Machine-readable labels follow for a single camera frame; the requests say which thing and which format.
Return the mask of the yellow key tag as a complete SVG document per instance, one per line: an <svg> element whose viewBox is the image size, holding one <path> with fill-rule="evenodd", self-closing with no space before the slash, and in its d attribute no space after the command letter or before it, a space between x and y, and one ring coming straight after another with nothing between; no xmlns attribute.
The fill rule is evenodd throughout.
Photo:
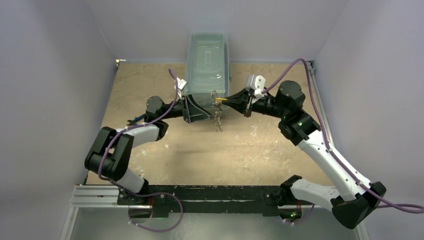
<svg viewBox="0 0 424 240"><path fill-rule="evenodd" d="M222 103L223 101L227 101L228 99L227 98L221 98L221 97L216 97L215 98L215 101L216 102L219 102L219 103Z"/></svg>

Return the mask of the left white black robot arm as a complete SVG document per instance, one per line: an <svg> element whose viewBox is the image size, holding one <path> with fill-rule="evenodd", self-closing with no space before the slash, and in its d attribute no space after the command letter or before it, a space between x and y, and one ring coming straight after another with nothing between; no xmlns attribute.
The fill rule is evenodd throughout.
<svg viewBox="0 0 424 240"><path fill-rule="evenodd" d="M152 96L146 106L141 124L118 129L102 127L84 161L88 171L127 189L130 199L138 205L148 201L149 183L129 168L132 149L161 140L169 127L165 119L182 117L187 123L196 123L212 117L192 95L168 104L159 96Z"/></svg>

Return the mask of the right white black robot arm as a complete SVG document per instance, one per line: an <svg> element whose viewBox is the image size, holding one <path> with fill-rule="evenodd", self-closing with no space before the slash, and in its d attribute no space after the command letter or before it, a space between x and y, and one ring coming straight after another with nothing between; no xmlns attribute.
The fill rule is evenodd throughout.
<svg viewBox="0 0 424 240"><path fill-rule="evenodd" d="M371 182L356 172L330 146L320 125L303 110L305 99L297 82L285 80L275 96L254 97L254 91L245 88L224 99L222 104L245 117L255 112L279 118L278 128L282 135L306 153L333 184L324 186L293 175L280 185L280 193L276 196L279 206L306 201L329 210L341 225L352 230L377 208L378 197L383 197L387 189L381 182Z"/></svg>

